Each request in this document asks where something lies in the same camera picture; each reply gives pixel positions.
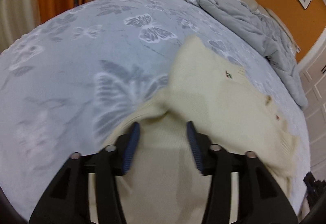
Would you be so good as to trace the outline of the cream knit cardigan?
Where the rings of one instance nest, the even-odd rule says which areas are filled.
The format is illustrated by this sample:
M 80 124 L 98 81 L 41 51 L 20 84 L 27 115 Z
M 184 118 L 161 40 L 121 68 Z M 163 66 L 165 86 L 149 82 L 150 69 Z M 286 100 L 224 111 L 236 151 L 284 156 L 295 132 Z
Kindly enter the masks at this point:
M 188 121 L 230 152 L 257 153 L 290 197 L 298 138 L 288 132 L 272 98 L 248 81 L 243 67 L 191 35 L 178 50 L 167 86 L 105 132 L 104 143 L 110 144 L 140 123 L 131 169 L 117 180 L 128 223 L 200 223 L 210 177 L 196 168 Z

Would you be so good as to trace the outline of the white panelled wardrobe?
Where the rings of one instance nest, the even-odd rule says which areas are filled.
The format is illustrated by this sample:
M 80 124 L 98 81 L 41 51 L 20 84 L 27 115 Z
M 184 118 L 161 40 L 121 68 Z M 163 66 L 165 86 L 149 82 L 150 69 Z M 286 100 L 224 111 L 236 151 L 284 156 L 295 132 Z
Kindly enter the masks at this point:
M 325 43 L 300 71 L 308 106 L 303 110 L 308 128 L 311 172 L 325 179 Z

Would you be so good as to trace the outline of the light blue butterfly bedspread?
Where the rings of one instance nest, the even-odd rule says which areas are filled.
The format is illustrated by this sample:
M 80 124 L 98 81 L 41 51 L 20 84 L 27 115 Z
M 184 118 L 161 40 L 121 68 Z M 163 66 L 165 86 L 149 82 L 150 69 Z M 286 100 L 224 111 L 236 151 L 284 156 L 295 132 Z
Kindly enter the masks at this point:
M 167 86 L 185 39 L 245 69 L 298 138 L 290 203 L 310 168 L 306 121 L 269 61 L 186 0 L 96 0 L 66 11 L 1 54 L 1 188 L 29 219 L 69 154 L 95 153 L 105 132 Z

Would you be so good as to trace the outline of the grey crumpled duvet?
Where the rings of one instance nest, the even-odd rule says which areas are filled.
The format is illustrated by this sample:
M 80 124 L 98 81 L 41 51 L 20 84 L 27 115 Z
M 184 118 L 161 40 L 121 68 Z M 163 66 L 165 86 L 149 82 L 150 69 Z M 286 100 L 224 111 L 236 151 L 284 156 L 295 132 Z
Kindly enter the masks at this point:
M 276 21 L 252 11 L 241 0 L 186 1 L 206 11 L 265 57 L 294 101 L 302 108 L 308 106 L 292 42 Z

